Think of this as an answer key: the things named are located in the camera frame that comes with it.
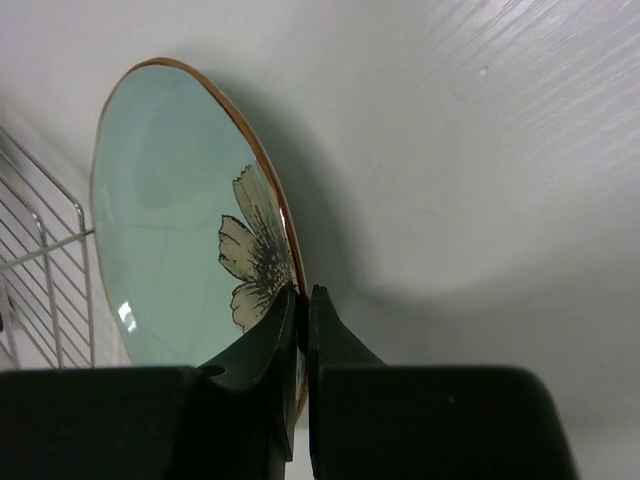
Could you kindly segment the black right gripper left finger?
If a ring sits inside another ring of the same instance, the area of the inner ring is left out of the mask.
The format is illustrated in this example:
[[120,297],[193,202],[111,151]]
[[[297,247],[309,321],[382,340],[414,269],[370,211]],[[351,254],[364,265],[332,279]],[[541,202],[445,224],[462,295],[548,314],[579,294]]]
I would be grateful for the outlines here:
[[236,435],[247,444],[251,433],[265,433],[286,462],[293,458],[298,391],[297,300],[286,283],[263,319],[200,367],[215,388],[205,411],[218,437]]

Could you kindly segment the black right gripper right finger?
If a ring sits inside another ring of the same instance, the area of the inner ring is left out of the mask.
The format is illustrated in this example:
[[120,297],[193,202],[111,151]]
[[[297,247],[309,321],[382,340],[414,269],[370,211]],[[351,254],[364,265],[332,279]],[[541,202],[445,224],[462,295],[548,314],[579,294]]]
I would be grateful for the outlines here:
[[313,287],[308,314],[307,365],[309,373],[322,367],[384,367],[341,320],[325,286]]

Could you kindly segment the light green flower plate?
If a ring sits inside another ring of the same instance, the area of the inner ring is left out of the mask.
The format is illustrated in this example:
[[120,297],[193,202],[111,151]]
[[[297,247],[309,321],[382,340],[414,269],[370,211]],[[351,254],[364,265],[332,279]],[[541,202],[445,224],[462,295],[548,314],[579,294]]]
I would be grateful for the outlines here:
[[286,283],[308,292],[264,147],[183,62],[143,61],[114,86],[90,203],[103,290],[136,367],[200,368],[263,319]]

